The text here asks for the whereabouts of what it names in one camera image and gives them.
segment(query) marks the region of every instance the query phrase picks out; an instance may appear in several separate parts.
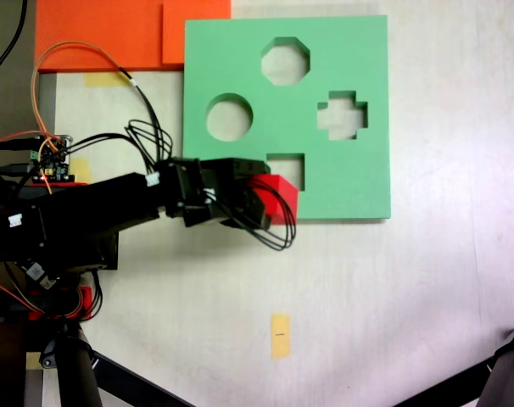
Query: circuit board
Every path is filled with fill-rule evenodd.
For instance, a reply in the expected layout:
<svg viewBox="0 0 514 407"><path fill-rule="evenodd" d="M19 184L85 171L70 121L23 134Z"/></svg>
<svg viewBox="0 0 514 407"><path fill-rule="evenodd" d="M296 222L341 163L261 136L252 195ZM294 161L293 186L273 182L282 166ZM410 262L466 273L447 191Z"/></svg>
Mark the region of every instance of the circuit board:
<svg viewBox="0 0 514 407"><path fill-rule="evenodd" d="M57 149L67 148L72 141L70 136L59 136L60 140L53 140L52 143ZM53 153L53 149L49 144L45 144L42 149L41 160L44 160ZM31 162L37 164L39 160L39 151L31 150ZM69 173L69 157L66 154L51 159L44 167L42 174L33 176L33 184L44 184L45 181L50 183L72 183L75 182L75 176Z"/></svg>

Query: orange mat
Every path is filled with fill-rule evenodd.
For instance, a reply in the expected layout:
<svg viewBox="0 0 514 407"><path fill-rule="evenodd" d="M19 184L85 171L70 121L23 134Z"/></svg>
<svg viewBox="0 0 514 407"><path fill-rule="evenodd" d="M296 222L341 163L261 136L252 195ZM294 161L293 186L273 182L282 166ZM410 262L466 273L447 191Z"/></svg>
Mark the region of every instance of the orange mat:
<svg viewBox="0 0 514 407"><path fill-rule="evenodd" d="M169 70L183 69L187 20L230 18L230 0L165 0L163 65Z"/></svg>
<svg viewBox="0 0 514 407"><path fill-rule="evenodd" d="M185 21L229 19L230 0L36 0L35 60L61 41L92 42L127 70L181 70ZM53 52L41 72L113 70L83 48Z"/></svg>

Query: sticky note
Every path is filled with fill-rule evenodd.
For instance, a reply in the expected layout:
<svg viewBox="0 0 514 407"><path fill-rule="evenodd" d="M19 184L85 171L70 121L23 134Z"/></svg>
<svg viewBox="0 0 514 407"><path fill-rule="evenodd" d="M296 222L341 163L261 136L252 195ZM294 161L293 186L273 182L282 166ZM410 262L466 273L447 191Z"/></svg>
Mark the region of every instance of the sticky note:
<svg viewBox="0 0 514 407"><path fill-rule="evenodd" d="M75 176L76 182L91 184L91 171L87 159L70 159L69 173Z"/></svg>
<svg viewBox="0 0 514 407"><path fill-rule="evenodd" d="M40 352L27 352L26 354L26 369L28 371L41 370Z"/></svg>
<svg viewBox="0 0 514 407"><path fill-rule="evenodd" d="M131 83L121 72L86 72L85 87L117 87L131 86Z"/></svg>
<svg viewBox="0 0 514 407"><path fill-rule="evenodd" d="M289 334L289 315L272 314L271 345L272 358L287 358L291 354L291 338Z"/></svg>

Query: table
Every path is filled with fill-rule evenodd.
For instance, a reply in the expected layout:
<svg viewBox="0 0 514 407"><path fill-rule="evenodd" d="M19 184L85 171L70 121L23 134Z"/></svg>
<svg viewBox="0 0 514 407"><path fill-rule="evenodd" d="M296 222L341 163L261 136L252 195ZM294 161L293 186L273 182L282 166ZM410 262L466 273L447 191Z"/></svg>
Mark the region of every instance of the table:
<svg viewBox="0 0 514 407"><path fill-rule="evenodd" d="M122 232L87 337L197 406L393 405L489 356L514 327L514 1L318 4L233 0L233 15L388 16L393 215L301 224L280 254L179 220ZM135 77L179 153L182 74ZM131 88L82 84L57 75L57 133L147 117ZM144 171L118 142L79 155L94 181ZM286 359L271 358L273 313L290 315Z"/></svg>

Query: square hole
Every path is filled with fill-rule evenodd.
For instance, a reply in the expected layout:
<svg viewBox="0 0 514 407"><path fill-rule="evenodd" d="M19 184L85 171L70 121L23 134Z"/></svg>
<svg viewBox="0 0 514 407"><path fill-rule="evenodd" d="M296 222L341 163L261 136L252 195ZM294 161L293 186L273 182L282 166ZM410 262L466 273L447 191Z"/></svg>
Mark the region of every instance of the square hole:
<svg viewBox="0 0 514 407"><path fill-rule="evenodd" d="M266 163L272 174L283 176L299 191L304 191L304 154L267 154Z"/></svg>

